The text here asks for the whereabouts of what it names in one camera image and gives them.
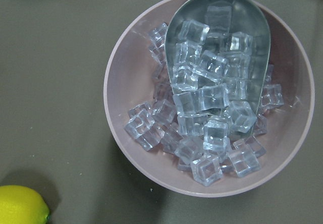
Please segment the pink bowl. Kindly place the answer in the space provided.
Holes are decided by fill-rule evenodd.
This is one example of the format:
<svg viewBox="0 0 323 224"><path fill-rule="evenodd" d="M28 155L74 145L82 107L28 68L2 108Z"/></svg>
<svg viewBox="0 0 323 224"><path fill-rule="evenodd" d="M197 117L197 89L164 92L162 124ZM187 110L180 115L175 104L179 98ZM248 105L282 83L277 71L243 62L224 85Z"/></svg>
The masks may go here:
<svg viewBox="0 0 323 224"><path fill-rule="evenodd" d="M151 100L154 90L153 59L144 33L161 22L168 23L187 0L163 0L139 15L117 41L107 64L103 100L107 121L123 154L144 175L175 192L205 198L225 197L254 189L278 174L297 154L312 121L315 87L309 59L295 33L274 12L260 5L272 37L272 79L282 86L284 106L270 112L267 133L259 141L266 149L261 169L246 177L225 174L205 187L188 172L177 169L177 160L159 147L145 151L124 130L128 110Z"/></svg>

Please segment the clear acrylic ice cubes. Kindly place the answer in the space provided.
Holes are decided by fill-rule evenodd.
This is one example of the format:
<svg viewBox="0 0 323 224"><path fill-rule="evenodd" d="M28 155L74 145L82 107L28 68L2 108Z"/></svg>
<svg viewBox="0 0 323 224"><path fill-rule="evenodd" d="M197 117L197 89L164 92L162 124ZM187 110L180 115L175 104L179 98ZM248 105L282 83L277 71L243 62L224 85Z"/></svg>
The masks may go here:
<svg viewBox="0 0 323 224"><path fill-rule="evenodd" d="M179 170L204 186L225 173L242 178L260 170L258 159L265 153L252 135L259 113L247 101L251 64L260 58L253 55L256 37L229 31L232 8L228 2L212 3L202 21L184 21L173 77L156 85L153 103L128 111L124 127L146 151L161 145L178 159ZM149 34L150 52L166 70L168 26Z"/></svg>

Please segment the metal ice scoop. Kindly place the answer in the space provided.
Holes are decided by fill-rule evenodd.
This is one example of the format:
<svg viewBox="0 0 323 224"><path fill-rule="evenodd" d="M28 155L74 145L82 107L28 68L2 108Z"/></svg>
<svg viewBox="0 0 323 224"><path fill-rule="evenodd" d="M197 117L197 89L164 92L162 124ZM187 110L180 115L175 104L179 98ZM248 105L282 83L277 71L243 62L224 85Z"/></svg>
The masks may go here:
<svg viewBox="0 0 323 224"><path fill-rule="evenodd" d="M249 82L247 83L247 101L256 113L261 102L261 94L271 49L271 33L268 22L260 8L251 0L187 0L173 15L165 39L165 51L169 77L174 75L175 44L178 40L180 27L185 20L204 19L207 7L216 2L228 2L232 5L232 23L230 32L246 32L256 37L256 49L253 55L260 55L251 64Z"/></svg>

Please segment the yellow lemon near bowl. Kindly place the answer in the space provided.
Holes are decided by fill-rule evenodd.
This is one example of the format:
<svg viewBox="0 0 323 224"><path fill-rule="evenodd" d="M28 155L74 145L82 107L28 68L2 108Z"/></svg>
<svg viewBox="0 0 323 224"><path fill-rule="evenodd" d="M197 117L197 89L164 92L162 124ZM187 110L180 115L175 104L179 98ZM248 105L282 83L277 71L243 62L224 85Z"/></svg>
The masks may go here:
<svg viewBox="0 0 323 224"><path fill-rule="evenodd" d="M19 186L1 186L1 223L47 223L49 208L35 190Z"/></svg>

